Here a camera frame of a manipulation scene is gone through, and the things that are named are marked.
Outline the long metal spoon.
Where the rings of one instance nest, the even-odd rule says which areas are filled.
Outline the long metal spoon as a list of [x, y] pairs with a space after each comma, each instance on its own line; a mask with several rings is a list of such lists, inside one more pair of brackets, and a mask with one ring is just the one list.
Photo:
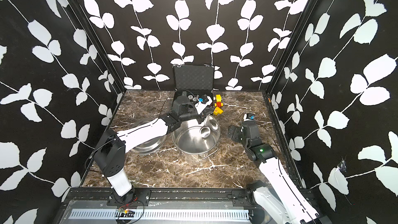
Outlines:
[[211, 135], [214, 136], [215, 139], [218, 139], [220, 136], [220, 126], [215, 120], [210, 120], [200, 129], [200, 136], [202, 138], [207, 138]]

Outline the stainless steel pot lid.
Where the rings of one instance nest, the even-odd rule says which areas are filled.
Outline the stainless steel pot lid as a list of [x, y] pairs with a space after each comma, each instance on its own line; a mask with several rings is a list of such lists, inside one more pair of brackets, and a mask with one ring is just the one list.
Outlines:
[[156, 151], [163, 145], [168, 129], [163, 120], [143, 119], [137, 124], [124, 132], [126, 152], [131, 151], [145, 155]]

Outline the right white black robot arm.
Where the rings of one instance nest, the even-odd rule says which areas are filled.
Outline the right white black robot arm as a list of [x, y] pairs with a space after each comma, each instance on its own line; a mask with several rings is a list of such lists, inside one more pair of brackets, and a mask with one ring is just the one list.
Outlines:
[[330, 224], [321, 213], [313, 193], [299, 188], [285, 171], [273, 148], [262, 142], [257, 123], [245, 119], [228, 128], [228, 138], [242, 144], [248, 158], [255, 163], [272, 188], [255, 182], [247, 186], [249, 199], [262, 207], [277, 224]]

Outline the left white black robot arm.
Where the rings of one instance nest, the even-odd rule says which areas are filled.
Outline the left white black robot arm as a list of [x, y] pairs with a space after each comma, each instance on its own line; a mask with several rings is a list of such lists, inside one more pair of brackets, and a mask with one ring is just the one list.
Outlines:
[[129, 130], [115, 132], [108, 129], [101, 136], [91, 157], [113, 187], [112, 199], [121, 206], [136, 201], [137, 196], [125, 171], [125, 154], [133, 148], [156, 138], [168, 135], [187, 121], [202, 123], [212, 113], [213, 97], [206, 94], [189, 99], [178, 96], [169, 112]]

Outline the yellow red toy blocks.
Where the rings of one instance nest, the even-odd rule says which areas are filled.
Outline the yellow red toy blocks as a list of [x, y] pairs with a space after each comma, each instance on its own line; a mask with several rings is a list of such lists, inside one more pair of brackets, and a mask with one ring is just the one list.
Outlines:
[[214, 112], [213, 115], [217, 116], [217, 115], [221, 115], [223, 113], [223, 110], [221, 109], [223, 107], [223, 103], [222, 103], [222, 97], [220, 94], [216, 94], [216, 96], [214, 97], [215, 103], [214, 103]]

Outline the black open case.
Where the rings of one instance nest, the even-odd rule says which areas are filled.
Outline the black open case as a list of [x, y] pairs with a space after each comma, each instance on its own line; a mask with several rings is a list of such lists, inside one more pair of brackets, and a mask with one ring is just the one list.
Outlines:
[[174, 65], [173, 73], [176, 89], [173, 102], [184, 95], [193, 105], [206, 104], [205, 112], [207, 109], [214, 110], [214, 66]]

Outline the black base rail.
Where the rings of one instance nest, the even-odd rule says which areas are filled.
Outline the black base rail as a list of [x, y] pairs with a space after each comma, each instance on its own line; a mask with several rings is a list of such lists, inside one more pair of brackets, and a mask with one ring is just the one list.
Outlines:
[[[135, 193], [147, 206], [150, 201], [231, 201], [233, 206], [254, 206], [254, 197], [247, 189], [228, 188], [136, 188]], [[73, 188], [67, 199], [105, 200], [119, 203], [110, 188]]]

